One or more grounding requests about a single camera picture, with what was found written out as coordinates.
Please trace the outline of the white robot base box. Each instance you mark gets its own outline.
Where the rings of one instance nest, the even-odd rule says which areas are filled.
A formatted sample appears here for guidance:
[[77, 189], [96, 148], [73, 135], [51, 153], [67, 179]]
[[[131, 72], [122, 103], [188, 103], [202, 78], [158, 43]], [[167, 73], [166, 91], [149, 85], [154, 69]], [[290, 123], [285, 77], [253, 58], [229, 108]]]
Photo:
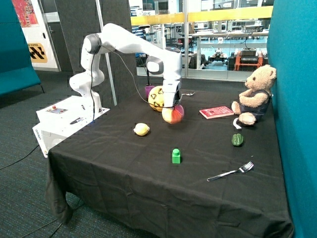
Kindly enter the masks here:
[[44, 157], [51, 148], [108, 111], [99, 103], [93, 108], [92, 100], [81, 96], [70, 96], [36, 111], [40, 122], [33, 127], [33, 133]]

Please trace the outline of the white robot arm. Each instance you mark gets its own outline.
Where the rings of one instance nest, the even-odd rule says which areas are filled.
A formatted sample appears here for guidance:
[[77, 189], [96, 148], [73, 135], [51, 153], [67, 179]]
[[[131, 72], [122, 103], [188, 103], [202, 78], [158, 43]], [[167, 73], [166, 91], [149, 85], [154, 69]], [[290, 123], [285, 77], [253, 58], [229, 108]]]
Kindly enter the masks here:
[[148, 56], [148, 71], [163, 76], [164, 107], [172, 109], [179, 105], [182, 71], [180, 50], [173, 47], [161, 49], [116, 24], [108, 23], [100, 33], [85, 37], [80, 60], [84, 71], [70, 79], [71, 88], [83, 98], [85, 110], [90, 110], [94, 114], [102, 111], [100, 96], [92, 88], [105, 79], [104, 73], [100, 70], [101, 55], [115, 50], [124, 54], [145, 53]]

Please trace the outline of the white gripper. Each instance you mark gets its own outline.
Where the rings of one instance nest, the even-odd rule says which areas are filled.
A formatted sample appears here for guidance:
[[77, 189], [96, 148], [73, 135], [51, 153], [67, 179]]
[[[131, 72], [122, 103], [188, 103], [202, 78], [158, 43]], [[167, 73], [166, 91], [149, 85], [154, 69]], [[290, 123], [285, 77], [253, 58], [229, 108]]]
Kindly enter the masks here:
[[163, 80], [162, 90], [163, 90], [163, 100], [164, 107], [171, 108], [180, 103], [181, 82], [180, 80]]

